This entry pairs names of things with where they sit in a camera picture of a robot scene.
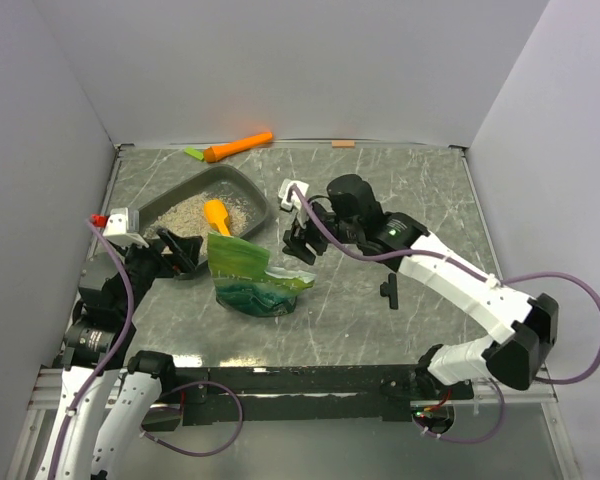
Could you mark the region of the yellow plastic scoop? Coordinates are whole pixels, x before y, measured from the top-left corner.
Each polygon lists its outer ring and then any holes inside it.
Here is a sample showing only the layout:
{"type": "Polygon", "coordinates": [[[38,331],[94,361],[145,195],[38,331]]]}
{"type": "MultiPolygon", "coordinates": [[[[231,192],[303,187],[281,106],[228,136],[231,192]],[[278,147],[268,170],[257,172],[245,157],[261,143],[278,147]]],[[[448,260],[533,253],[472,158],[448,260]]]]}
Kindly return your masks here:
{"type": "Polygon", "coordinates": [[[204,215],[209,225],[223,236],[230,236],[229,213],[220,199],[208,200],[204,206],[204,215]]]}

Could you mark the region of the green litter bag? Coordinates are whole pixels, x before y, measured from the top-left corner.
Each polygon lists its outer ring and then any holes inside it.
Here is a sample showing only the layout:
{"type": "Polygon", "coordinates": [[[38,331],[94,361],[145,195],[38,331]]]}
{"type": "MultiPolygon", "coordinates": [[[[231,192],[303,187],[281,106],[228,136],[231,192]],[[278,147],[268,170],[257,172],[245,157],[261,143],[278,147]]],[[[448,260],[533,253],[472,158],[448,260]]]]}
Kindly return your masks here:
{"type": "Polygon", "coordinates": [[[292,313],[298,296],[312,288],[315,275],[269,264],[270,252],[242,238],[210,233],[207,265],[216,301],[228,310],[251,317],[292,313]]]}

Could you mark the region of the grey litter box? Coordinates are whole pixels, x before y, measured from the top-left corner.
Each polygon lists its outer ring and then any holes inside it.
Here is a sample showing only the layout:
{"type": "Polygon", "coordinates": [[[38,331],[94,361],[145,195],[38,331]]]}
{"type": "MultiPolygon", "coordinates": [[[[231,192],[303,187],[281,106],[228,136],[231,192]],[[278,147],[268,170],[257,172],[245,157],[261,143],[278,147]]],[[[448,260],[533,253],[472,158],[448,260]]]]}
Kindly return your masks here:
{"type": "Polygon", "coordinates": [[[268,221],[269,202],[243,173],[213,166],[190,177],[139,209],[139,232],[147,240],[166,228],[180,237],[216,232],[249,238],[268,221]]]}

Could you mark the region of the black bag clip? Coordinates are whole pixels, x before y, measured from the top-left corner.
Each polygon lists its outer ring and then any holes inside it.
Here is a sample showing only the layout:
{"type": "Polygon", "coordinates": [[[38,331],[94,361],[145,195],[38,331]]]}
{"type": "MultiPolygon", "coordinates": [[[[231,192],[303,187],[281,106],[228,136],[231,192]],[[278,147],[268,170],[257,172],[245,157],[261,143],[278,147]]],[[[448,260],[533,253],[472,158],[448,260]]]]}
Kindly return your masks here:
{"type": "Polygon", "coordinates": [[[399,309],[398,284],[397,275],[395,273],[389,273],[387,280],[381,283],[379,294],[382,298],[388,300],[389,308],[391,310],[399,309]]]}

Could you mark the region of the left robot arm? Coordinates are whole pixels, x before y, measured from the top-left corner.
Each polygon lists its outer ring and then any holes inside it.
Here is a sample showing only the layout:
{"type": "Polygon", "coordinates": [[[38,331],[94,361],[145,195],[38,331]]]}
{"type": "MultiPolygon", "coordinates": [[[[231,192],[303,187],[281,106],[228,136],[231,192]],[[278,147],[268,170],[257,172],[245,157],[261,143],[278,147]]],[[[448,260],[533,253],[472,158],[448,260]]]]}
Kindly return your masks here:
{"type": "Polygon", "coordinates": [[[178,386],[168,354],[141,352],[124,364],[136,308],[156,279],[196,270],[202,237],[165,228],[150,241],[93,232],[103,250],[87,262],[64,336],[59,405],[39,479],[115,478],[151,405],[172,398],[178,386]]]}

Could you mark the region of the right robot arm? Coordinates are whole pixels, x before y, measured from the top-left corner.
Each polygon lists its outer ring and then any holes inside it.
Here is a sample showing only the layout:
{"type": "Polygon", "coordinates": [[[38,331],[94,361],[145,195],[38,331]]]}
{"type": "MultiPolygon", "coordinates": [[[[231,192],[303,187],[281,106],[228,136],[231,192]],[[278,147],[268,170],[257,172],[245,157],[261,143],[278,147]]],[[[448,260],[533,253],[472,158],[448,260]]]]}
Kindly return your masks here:
{"type": "Polygon", "coordinates": [[[352,257],[386,265],[396,274],[430,288],[458,307],[485,336],[458,345],[435,345],[423,355],[416,384],[438,398],[451,385],[491,378],[525,391],[533,383],[557,337],[558,303],[506,286],[447,247],[434,233],[401,212],[385,212],[368,182],[342,175],[327,187],[329,210],[311,205],[304,182],[287,179],[280,207],[296,217],[284,235],[286,254],[313,264],[328,245],[352,257]]]}

